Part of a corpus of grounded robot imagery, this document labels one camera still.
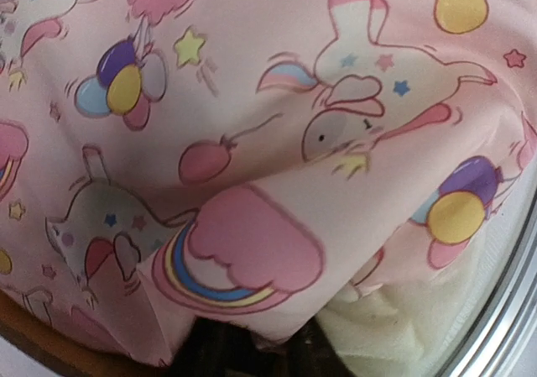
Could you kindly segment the pink unicorn print blanket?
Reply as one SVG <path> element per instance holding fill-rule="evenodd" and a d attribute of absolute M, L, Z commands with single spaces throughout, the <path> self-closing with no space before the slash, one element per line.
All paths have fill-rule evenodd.
<path fill-rule="evenodd" d="M 536 0 L 1 0 L 1 298 L 132 371 L 433 375 L 535 157 Z"/>

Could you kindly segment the wooden pet bed frame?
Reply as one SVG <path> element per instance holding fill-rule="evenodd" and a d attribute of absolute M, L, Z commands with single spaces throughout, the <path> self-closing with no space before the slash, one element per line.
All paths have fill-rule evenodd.
<path fill-rule="evenodd" d="M 78 306 L 56 312 L 40 299 L 1 293 L 1 337 L 61 376 L 164 376 L 171 358 L 139 363 Z"/>

